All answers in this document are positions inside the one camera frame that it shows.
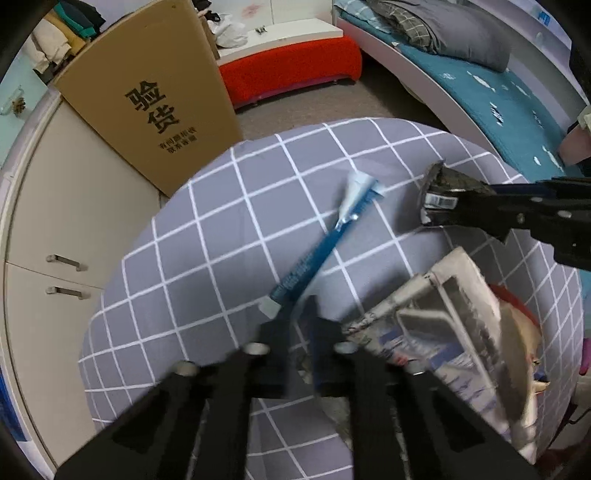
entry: bed frame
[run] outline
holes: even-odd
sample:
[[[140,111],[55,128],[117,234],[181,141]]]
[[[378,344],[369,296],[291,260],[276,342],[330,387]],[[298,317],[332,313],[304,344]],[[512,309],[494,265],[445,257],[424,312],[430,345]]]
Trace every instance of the bed frame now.
[[[402,55],[393,46],[350,24],[333,12],[333,23],[351,37],[359,48],[395,75],[402,85],[427,105],[447,129],[458,137],[484,148],[498,158],[501,156],[466,111],[427,73]]]

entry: teal mattress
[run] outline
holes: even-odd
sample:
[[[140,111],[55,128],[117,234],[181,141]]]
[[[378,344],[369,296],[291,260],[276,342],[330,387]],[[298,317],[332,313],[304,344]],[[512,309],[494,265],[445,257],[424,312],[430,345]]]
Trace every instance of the teal mattress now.
[[[464,60],[425,53],[405,44],[391,30],[387,33],[386,25],[376,28],[375,19],[372,24],[367,22],[363,12],[367,16],[368,7],[362,0],[348,0],[344,5],[347,11],[337,9],[344,20],[394,46],[427,73],[474,120],[501,158],[526,179],[582,176],[578,168],[566,167],[558,157],[556,151],[564,133],[515,73],[499,73]]]

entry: teal wall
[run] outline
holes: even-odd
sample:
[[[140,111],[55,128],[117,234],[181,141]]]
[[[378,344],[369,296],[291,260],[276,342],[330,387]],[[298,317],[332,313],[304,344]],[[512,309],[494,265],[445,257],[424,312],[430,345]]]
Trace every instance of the teal wall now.
[[[33,111],[35,105],[47,90],[47,86],[33,71],[29,58],[22,53],[16,56],[6,76],[0,82],[0,108],[19,85],[25,90],[24,97],[27,108],[19,117],[16,117],[13,113],[0,115],[0,166],[6,160],[14,139],[31,111]]]

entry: drawer handle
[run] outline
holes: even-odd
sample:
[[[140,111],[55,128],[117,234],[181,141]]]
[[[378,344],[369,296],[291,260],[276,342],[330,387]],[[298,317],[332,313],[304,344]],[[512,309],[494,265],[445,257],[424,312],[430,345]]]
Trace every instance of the drawer handle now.
[[[61,293],[62,295],[71,295],[73,297],[78,297],[78,300],[84,300],[87,298],[81,291],[78,290],[70,290],[69,288],[61,288],[61,287],[47,287],[45,291],[48,295],[53,295],[54,293]]]
[[[74,260],[70,260],[69,258],[66,258],[66,257],[60,257],[59,255],[47,255],[47,258],[45,260],[47,260],[49,263],[59,262],[59,263],[63,263],[66,265],[71,265],[72,267],[76,267],[77,272],[81,272],[83,270],[86,270],[86,268],[83,265],[80,265],[80,263],[78,263]]]

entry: white plastic bag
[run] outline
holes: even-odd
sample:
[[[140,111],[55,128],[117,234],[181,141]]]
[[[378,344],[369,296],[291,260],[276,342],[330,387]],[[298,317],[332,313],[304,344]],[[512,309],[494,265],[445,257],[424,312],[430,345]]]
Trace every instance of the white plastic bag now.
[[[242,47],[248,41],[246,25],[233,22],[230,14],[219,14],[221,20],[217,23],[207,20],[210,30],[216,39],[216,45],[225,48]]]

